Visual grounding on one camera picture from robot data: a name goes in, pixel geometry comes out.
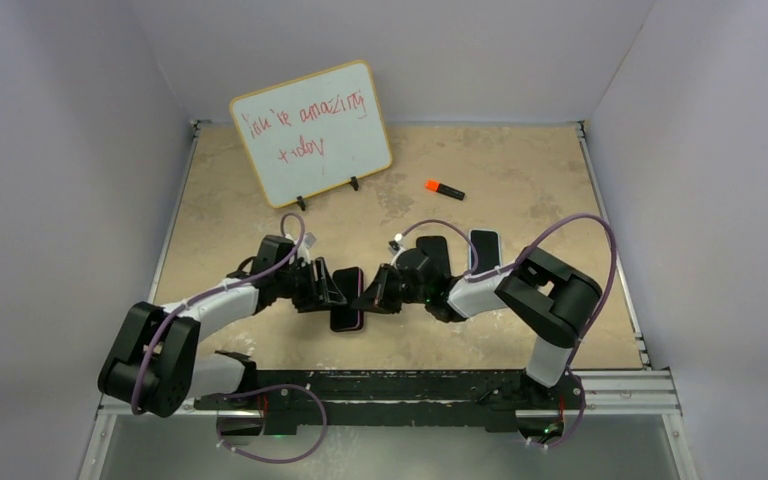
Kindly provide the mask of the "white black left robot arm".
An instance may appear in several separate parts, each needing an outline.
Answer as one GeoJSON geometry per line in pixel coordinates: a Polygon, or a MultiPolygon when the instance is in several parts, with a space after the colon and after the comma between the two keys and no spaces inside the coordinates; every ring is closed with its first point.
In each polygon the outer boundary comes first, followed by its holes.
{"type": "Polygon", "coordinates": [[[134,304],[100,370],[100,392],[130,404],[136,414],[159,417],[208,395],[220,395],[235,409],[252,405],[258,395],[255,362],[222,350],[199,358],[198,345],[278,299],[290,300],[300,313],[347,306],[324,259],[310,257],[311,242],[311,235],[299,241],[267,235],[257,254],[215,287],[177,303],[134,304]]]}

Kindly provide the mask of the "purple edged smartphone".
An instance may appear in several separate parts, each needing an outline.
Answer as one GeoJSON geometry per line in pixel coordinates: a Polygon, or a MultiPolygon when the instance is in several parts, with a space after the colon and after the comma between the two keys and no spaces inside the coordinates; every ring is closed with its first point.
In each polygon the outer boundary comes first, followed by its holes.
{"type": "Polygon", "coordinates": [[[333,280],[346,299],[346,304],[330,310],[329,327],[334,333],[362,330],[365,314],[352,304],[364,291],[364,273],[359,267],[340,269],[333,273],[333,280]]]}

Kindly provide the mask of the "black phone case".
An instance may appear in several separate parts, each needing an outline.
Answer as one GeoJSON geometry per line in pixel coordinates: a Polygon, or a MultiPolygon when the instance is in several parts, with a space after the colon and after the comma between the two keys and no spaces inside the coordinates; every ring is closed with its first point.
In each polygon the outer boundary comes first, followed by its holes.
{"type": "Polygon", "coordinates": [[[419,236],[416,239],[416,247],[423,251],[429,259],[435,262],[443,275],[447,277],[452,276],[448,242],[444,236],[419,236]]]}

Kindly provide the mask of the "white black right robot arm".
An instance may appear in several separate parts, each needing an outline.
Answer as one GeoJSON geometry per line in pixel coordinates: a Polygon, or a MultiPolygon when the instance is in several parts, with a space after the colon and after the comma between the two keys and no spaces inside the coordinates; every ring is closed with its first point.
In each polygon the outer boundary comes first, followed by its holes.
{"type": "Polygon", "coordinates": [[[421,304],[444,323],[510,310],[537,336],[521,392],[529,404],[544,407],[559,396],[559,380],[602,298],[595,280],[540,248],[511,270],[489,271],[479,281],[447,274],[439,261],[412,248],[380,265],[351,306],[396,314],[405,304],[421,304]]]}

